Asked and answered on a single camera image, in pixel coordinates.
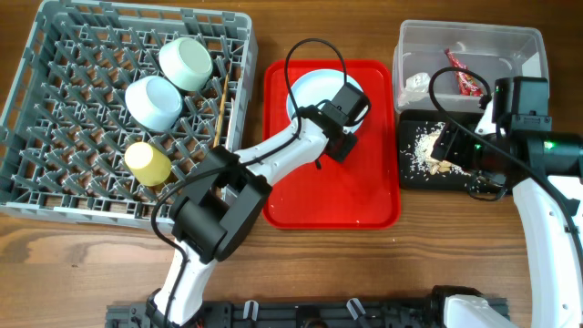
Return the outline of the red plastic tray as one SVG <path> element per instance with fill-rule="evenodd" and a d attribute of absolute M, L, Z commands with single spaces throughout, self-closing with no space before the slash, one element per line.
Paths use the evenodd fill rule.
<path fill-rule="evenodd" d="M 293 60 L 272 64 L 264 76 L 263 136 L 286 128 L 288 96 L 284 78 L 296 81 L 317 69 L 347 74 L 372 101 L 372 111 L 356 130 L 357 144 L 344 162 L 322 156 L 279 181 L 263 209 L 267 222 L 288 230 L 381 230 L 401 213 L 392 77 L 376 60 Z"/>

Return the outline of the wooden chopstick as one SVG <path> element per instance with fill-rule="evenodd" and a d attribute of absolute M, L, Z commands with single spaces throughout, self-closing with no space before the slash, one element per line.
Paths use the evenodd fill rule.
<path fill-rule="evenodd" d="M 220 144 L 220 138 L 221 138 L 222 127 L 223 127 L 223 119 L 225 116 L 225 107 L 226 107 L 226 102 L 227 102 L 229 82 L 230 82 L 230 73 L 227 73 L 227 75 L 225 76 L 224 84 L 223 84 L 222 96 L 221 96 L 221 101 L 220 101 L 220 112 L 219 112 L 219 116 L 217 117 L 217 120 L 216 120 L 216 131 L 215 131 L 215 137 L 213 139 L 213 148 L 217 147 Z"/>

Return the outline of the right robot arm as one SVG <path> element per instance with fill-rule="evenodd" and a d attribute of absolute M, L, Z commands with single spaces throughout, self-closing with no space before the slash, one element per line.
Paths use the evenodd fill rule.
<path fill-rule="evenodd" d="M 474 127 L 449 118 L 432 156 L 511 192 L 523 226 L 534 327 L 582 324 L 582 137 L 556 132 L 543 77 L 500 78 Z"/>

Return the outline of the rice and food scraps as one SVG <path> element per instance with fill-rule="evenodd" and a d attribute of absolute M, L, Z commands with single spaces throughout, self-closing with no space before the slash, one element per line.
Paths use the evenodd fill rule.
<path fill-rule="evenodd" d="M 444 127 L 443 122 L 413 122 L 413 126 L 407 129 L 412 135 L 405 138 L 399 154 L 404 157 L 404 171 L 408 179 L 429 180 L 435 177 L 469 176 L 459 166 L 434 156 L 436 142 Z"/>

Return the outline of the white napkin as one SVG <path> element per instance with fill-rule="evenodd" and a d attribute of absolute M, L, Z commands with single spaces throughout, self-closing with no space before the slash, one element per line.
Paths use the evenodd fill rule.
<path fill-rule="evenodd" d="M 408 77 L 398 98 L 398 105 L 404 107 L 425 98 L 428 95 L 430 79 L 430 76 L 425 72 Z"/>

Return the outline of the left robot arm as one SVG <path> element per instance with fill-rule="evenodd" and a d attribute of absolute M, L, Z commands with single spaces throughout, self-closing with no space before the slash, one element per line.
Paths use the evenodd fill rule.
<path fill-rule="evenodd" d="M 182 327 L 199 311 L 211 273 L 250 233 L 273 186 L 321 156 L 342 162 L 357 142 L 351 128 L 371 110 L 370 99 L 344 83 L 332 99 L 298 107 L 291 124 L 248 149 L 210 150 L 197 172 L 178 182 L 156 204 L 173 203 L 172 231 L 155 234 L 174 248 L 162 288 L 147 300 L 147 316 L 157 327 Z"/>

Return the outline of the red snack wrapper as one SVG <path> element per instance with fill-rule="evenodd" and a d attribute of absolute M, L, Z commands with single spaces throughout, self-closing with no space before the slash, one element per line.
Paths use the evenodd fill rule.
<path fill-rule="evenodd" d="M 447 56 L 451 67 L 467 69 L 467 66 L 463 64 L 449 48 L 445 50 L 445 55 Z M 470 97 L 481 97 L 483 95 L 482 89 L 470 75 L 464 72 L 455 71 L 455 76 L 461 95 Z"/>

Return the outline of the large light blue plate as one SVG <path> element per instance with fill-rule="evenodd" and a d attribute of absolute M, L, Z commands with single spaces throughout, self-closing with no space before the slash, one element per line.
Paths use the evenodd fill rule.
<path fill-rule="evenodd" d="M 347 82 L 363 91 L 359 83 L 350 75 L 347 76 Z M 296 103 L 299 107 L 307 107 L 309 105 L 316 105 L 322 100 L 332 100 L 343 85 L 343 72 L 334 69 L 316 69 L 308 72 L 298 78 L 292 85 L 291 91 L 294 95 Z M 294 114 L 294 107 L 291 96 L 288 93 L 286 98 L 286 112 L 288 120 L 291 121 Z M 344 127 L 344 132 L 355 133 L 359 124 L 353 127 Z"/>

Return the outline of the yellow cup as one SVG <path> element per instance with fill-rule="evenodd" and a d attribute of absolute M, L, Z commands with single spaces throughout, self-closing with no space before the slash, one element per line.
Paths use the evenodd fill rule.
<path fill-rule="evenodd" d="M 138 182 L 147 187 L 155 187 L 167 180 L 171 172 L 169 158 L 146 142 L 131 144 L 124 162 Z"/>

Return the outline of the light green bowl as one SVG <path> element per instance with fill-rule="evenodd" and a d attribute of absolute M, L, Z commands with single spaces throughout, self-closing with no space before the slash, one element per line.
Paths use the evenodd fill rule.
<path fill-rule="evenodd" d="M 189 37 L 165 44 L 159 50 L 159 65 L 166 78 L 185 91 L 200 91 L 213 71 L 208 50 Z"/>

